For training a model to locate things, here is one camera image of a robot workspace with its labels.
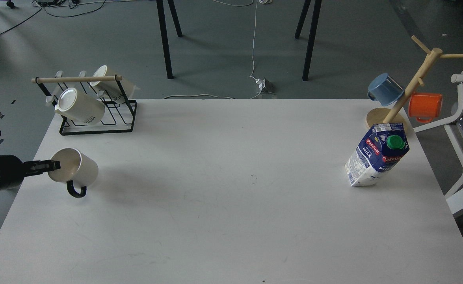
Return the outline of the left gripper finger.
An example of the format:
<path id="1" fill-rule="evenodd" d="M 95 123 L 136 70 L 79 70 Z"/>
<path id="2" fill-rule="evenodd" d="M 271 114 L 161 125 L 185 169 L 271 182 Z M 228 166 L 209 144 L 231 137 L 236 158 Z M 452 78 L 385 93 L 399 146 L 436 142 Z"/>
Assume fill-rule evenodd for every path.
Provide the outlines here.
<path id="1" fill-rule="evenodd" d="M 23 163 L 25 171 L 55 171 L 61 168 L 59 161 L 43 160 L 43 161 L 27 161 Z"/>
<path id="2" fill-rule="evenodd" d="M 27 169 L 24 171 L 23 177 L 38 176 L 46 172 L 50 172 L 50 169 Z"/>

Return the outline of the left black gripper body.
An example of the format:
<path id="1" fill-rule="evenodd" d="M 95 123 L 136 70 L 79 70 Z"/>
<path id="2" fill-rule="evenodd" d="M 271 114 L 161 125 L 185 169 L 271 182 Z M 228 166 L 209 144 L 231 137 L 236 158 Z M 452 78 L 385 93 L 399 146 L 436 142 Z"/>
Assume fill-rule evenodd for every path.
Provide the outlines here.
<path id="1" fill-rule="evenodd" d="M 24 166 L 21 160 L 12 155 L 0 156 L 0 190 L 13 189 L 24 180 Z"/>

